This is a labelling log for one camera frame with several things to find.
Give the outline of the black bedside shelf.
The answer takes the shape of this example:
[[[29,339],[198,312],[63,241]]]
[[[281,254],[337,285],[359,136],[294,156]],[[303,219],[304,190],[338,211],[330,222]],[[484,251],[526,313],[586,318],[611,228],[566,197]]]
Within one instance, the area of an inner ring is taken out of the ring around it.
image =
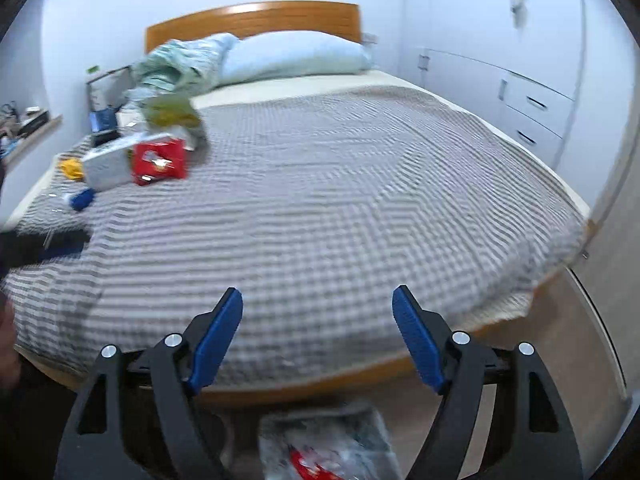
[[[132,88],[130,65],[87,74],[90,139],[94,148],[119,137],[116,114],[126,104],[127,92]]]

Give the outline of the clear plastic trash bag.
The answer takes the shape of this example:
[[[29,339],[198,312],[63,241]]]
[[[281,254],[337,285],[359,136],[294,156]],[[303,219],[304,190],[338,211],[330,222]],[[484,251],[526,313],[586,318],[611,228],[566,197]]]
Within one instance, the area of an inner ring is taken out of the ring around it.
[[[352,402],[264,416],[258,450],[266,479],[399,479],[378,410]]]

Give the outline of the black flat box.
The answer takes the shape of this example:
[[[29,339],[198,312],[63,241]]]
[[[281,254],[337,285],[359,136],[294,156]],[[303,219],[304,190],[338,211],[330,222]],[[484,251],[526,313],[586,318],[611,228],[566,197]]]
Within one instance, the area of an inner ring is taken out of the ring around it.
[[[40,110],[34,114],[27,114],[21,119],[21,128],[18,130],[18,135],[30,136],[47,124],[49,120],[50,114],[47,110]]]

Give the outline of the wall socket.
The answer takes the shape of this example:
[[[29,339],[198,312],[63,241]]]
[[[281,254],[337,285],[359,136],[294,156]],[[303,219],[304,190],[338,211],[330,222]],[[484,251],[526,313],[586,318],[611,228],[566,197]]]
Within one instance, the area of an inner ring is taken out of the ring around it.
[[[368,32],[364,32],[361,35],[361,40],[364,44],[377,44],[378,43],[378,37],[373,35],[373,34],[369,34]]]

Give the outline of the wooden windowsill ledge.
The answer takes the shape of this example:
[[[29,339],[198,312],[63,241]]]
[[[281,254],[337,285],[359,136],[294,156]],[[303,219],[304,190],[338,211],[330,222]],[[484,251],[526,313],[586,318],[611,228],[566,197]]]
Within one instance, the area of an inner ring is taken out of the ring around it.
[[[2,162],[6,171],[10,171],[27,154],[27,152],[41,142],[50,132],[62,124],[63,116],[58,115],[49,120],[46,124],[35,130],[29,136],[18,139],[9,149],[9,153],[2,157]]]

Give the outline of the brown checkered blanket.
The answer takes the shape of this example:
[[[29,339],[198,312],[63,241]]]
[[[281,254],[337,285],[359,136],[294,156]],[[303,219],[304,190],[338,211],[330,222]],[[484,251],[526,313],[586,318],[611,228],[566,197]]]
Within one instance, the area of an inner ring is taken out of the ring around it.
[[[17,345],[80,375],[141,350],[228,288],[243,316],[214,387],[315,382],[395,361],[392,295],[410,288],[462,330],[526,315],[582,246],[588,210],[475,116],[373,86],[202,111],[209,149],[182,180],[127,183],[76,212],[55,174],[18,227],[84,228],[81,254],[4,280]]]

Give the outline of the yellow green snack bag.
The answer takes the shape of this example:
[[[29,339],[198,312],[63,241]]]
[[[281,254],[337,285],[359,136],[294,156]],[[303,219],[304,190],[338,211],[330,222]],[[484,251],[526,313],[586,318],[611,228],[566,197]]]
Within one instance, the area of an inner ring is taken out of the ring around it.
[[[200,115],[185,96],[152,96],[142,102],[141,110],[145,120],[154,127],[198,128],[202,123]]]

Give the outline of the blue white wrapper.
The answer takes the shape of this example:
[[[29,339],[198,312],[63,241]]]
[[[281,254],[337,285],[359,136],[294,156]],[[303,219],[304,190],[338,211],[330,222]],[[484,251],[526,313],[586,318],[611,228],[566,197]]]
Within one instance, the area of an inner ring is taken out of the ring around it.
[[[77,193],[66,193],[63,202],[71,210],[79,212],[89,207],[95,197],[96,192],[92,188],[85,188]]]

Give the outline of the red snack box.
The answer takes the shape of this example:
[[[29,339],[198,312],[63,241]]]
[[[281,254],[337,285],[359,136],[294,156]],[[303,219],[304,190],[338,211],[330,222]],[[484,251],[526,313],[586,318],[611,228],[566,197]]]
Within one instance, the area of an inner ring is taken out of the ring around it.
[[[137,185],[186,177],[186,149],[181,139],[138,143],[132,151],[132,175]]]

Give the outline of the light blue pillow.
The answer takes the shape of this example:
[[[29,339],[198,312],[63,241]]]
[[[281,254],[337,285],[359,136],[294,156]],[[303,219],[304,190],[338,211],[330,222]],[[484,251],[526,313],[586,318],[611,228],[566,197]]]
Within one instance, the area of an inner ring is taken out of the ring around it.
[[[352,75],[373,66],[358,42],[313,30],[264,32],[240,40],[221,65],[219,84],[314,75]]]

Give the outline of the white built-in wardrobe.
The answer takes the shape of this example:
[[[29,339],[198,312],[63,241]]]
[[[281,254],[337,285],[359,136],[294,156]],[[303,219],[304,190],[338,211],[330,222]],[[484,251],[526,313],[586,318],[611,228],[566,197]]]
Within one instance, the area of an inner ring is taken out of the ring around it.
[[[594,205],[604,167],[570,168],[587,145],[577,123],[585,79],[584,0],[402,0],[399,73],[485,119]]]

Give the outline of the green floral quilt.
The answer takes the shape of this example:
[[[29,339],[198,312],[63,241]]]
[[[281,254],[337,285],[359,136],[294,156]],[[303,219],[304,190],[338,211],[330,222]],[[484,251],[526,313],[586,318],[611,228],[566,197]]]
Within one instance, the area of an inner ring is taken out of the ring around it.
[[[120,109],[122,124],[132,131],[169,132],[186,141],[193,152],[207,144],[202,124],[198,128],[180,126],[154,127],[141,110],[152,96],[174,94],[190,101],[219,86],[221,65],[239,38],[231,32],[218,32],[202,39],[171,39],[154,48],[141,61],[131,65],[134,88],[127,92],[127,102]]]

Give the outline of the wooden bed frame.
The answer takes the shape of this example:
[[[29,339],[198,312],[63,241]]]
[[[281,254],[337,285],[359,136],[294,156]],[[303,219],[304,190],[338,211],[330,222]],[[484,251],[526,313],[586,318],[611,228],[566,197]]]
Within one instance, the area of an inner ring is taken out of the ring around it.
[[[360,10],[356,4],[340,3],[340,2],[323,2],[323,1],[268,1],[260,3],[243,3],[235,6],[223,6],[213,10],[196,12],[180,18],[173,18],[169,21],[161,22],[148,27],[145,31],[145,53],[151,52],[158,47],[162,40],[174,39],[171,36],[177,36],[179,39],[196,39],[198,36],[204,36],[206,32],[233,32],[241,39],[249,36],[261,34],[262,32],[283,32],[284,30],[303,30],[311,29],[319,32],[327,32],[334,34],[347,40],[362,42],[361,35],[361,18]],[[354,79],[345,79],[344,77],[338,81],[338,76],[312,76],[302,78],[296,86],[295,79],[276,79],[273,81],[255,82],[254,84],[239,84],[231,87],[230,90],[216,90],[213,94],[202,96],[201,102],[205,103],[206,99],[212,98],[210,102],[222,102],[224,99],[234,101],[235,96],[239,98],[247,97],[250,99],[250,92],[257,91],[256,96],[262,98],[269,96],[269,88],[277,89],[277,83],[284,84],[283,90],[292,90],[293,96],[301,96],[303,94],[303,85],[306,88],[310,85],[310,90],[320,90],[329,88],[338,90],[349,87],[349,81]],[[582,210],[582,214],[589,216],[589,208],[584,201],[575,192],[566,185],[566,183],[543,162],[540,161],[532,152],[527,151],[521,145],[514,143],[502,131],[495,128],[489,122],[478,118],[464,108],[458,107],[456,104],[447,101],[437,94],[423,90],[408,81],[394,78],[390,74],[378,73],[378,81],[371,79],[370,82],[376,84],[391,84],[392,86],[404,86],[404,88],[413,88],[422,92],[424,96],[431,96],[438,99],[450,110],[456,110],[466,117],[473,118],[476,125],[482,124],[483,127],[492,132],[495,138],[500,138],[503,142],[509,142],[514,148],[524,153],[531,160],[536,160],[538,167],[544,167],[544,171],[551,174],[560,184],[565,186],[565,193],[570,196],[575,207]],[[472,336],[485,336],[490,334],[496,327],[500,330],[504,326],[511,328],[513,325],[505,316],[500,318],[498,314],[491,313],[490,321],[480,321],[472,327]],[[18,346],[21,355],[32,364],[36,370],[43,372],[47,377],[63,387],[75,390],[79,388],[85,375],[76,373],[62,362],[50,360],[48,356],[42,356],[37,352],[31,352],[29,348]],[[350,367],[332,368],[326,374],[317,374],[311,378],[293,379],[292,382],[255,382],[254,386],[213,386],[207,387],[204,393],[200,395],[203,399],[202,403],[219,404],[222,406],[250,406],[250,405],[268,405],[283,402],[296,402],[326,396],[331,393],[345,392],[362,388],[371,388],[372,385],[379,385],[383,382],[391,382],[398,377],[411,374],[414,365],[411,364],[406,350],[396,352],[393,356],[378,357],[373,361],[356,364]]]

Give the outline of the white cardboard box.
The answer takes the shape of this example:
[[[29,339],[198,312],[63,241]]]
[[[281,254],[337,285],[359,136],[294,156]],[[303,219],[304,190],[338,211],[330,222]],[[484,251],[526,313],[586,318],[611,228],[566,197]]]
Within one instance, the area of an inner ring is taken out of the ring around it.
[[[102,192],[130,183],[134,180],[131,169],[134,147],[142,142],[166,142],[173,137],[168,132],[140,132],[92,148],[81,159],[85,184]]]

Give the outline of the beige room door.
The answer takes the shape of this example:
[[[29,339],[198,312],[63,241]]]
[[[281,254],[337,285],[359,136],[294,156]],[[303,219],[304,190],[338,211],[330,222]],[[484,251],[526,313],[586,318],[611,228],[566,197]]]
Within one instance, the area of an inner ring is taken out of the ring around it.
[[[586,293],[610,352],[620,393],[639,393],[639,98],[632,101],[596,222],[570,270]]]

